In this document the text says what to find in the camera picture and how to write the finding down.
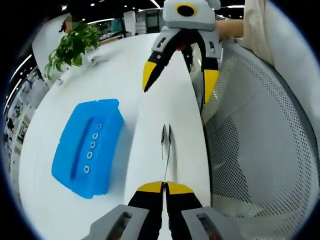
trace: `person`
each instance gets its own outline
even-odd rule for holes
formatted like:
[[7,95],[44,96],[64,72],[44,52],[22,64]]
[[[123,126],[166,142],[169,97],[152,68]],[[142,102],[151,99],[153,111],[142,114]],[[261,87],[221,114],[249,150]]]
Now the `person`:
[[[243,20],[216,21],[215,26],[220,39],[243,37],[240,45],[251,50],[279,73],[299,100],[319,143],[319,64],[298,28],[268,0],[245,0]],[[311,218],[316,219],[320,212],[320,201],[314,211],[318,213]],[[308,234],[308,230],[303,231],[301,236]]]
[[[215,29],[219,33],[219,38],[225,39],[227,37],[239,37],[244,36],[244,21],[242,19],[231,19],[231,20],[217,20],[215,22]],[[185,39],[178,47],[178,51],[183,51],[193,42],[189,42],[188,39]]]
[[8,142],[8,140],[9,140],[9,135],[8,135],[8,133],[4,133],[3,134],[3,141],[6,143],[6,142]]
[[15,125],[14,125],[14,122],[13,122],[12,118],[9,117],[9,118],[7,119],[7,124],[6,124],[6,126],[8,127],[9,130],[13,131]]
[[67,16],[63,21],[59,33],[63,33],[63,36],[67,35],[70,31],[74,30],[79,24],[79,20],[76,16]]

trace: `hole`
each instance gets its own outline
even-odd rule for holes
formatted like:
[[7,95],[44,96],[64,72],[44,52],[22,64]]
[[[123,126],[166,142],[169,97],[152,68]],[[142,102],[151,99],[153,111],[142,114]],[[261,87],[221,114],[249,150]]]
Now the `hole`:
[[210,41],[209,44],[210,44],[210,51],[213,52],[213,53],[215,53],[215,52],[216,52],[216,49],[215,49],[214,43],[213,43],[212,41]]
[[89,152],[86,154],[86,158],[87,158],[87,159],[91,159],[93,155],[94,155],[94,153],[93,153],[92,151],[89,151]]
[[95,134],[93,134],[92,138],[93,138],[93,139],[97,139],[98,136],[99,136],[99,134],[96,132]]
[[94,149],[96,147],[96,142],[95,141],[92,141],[91,143],[90,143],[90,148],[91,149]]
[[84,173],[88,174],[90,172],[90,167],[88,165],[84,166]]
[[164,43],[164,41],[166,40],[167,38],[166,37],[163,37],[161,39],[161,41],[159,42],[159,44],[156,46],[157,48],[161,48],[162,44]]
[[191,17],[192,15],[195,14],[195,10],[193,10],[192,7],[190,6],[179,6],[177,8],[177,12],[181,15],[181,16],[184,16],[184,17]]
[[221,234],[219,233],[217,227],[211,221],[207,214],[201,213],[197,215],[197,218],[200,220],[206,234],[208,235],[209,239],[213,240],[223,240]]
[[116,221],[115,225],[113,226],[106,240],[120,239],[131,218],[132,218],[131,213],[129,212],[122,213],[121,216]]

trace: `blue plastic box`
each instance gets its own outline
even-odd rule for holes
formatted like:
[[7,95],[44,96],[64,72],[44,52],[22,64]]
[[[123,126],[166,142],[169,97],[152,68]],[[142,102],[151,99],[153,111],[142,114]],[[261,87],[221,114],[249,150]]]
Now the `blue plastic box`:
[[117,99],[80,103],[69,118],[52,176],[85,199],[108,192],[112,160],[124,120]]

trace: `ceiling light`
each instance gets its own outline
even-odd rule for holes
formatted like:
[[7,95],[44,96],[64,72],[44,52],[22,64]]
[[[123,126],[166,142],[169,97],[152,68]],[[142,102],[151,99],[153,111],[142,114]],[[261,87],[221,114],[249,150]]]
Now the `ceiling light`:
[[228,9],[244,9],[245,5],[231,5],[227,6]]
[[32,54],[30,54],[19,66],[18,68],[14,71],[12,77],[10,78],[10,81],[14,78],[14,76],[17,74],[17,72],[20,70],[20,68],[32,57]]
[[96,24],[96,23],[101,23],[101,22],[106,22],[106,21],[112,21],[112,20],[115,20],[115,19],[114,19],[114,18],[102,19],[102,20],[98,20],[98,21],[88,22],[87,24]]
[[158,9],[160,8],[159,4],[155,0],[150,0]]

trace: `ceiling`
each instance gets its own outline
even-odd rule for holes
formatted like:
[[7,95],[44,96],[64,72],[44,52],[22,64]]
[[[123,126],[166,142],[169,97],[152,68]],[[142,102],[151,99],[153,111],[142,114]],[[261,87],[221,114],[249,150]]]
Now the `ceiling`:
[[[244,9],[229,8],[227,6],[244,5],[244,3],[245,0],[221,0],[221,10],[215,13],[227,18],[240,19],[243,17]],[[48,14],[42,24],[66,13],[75,15],[79,19],[85,19],[84,22],[87,23],[102,19],[121,18],[125,12],[156,8],[157,5],[162,8],[164,0],[56,0],[56,5],[48,8]],[[13,69],[16,70],[32,54],[31,42],[37,31],[34,30],[33,32],[33,34],[30,33],[29,39],[26,40],[25,47],[21,50]],[[28,70],[35,66],[36,61],[32,56],[12,78],[8,94],[16,88],[20,79],[28,74]]]

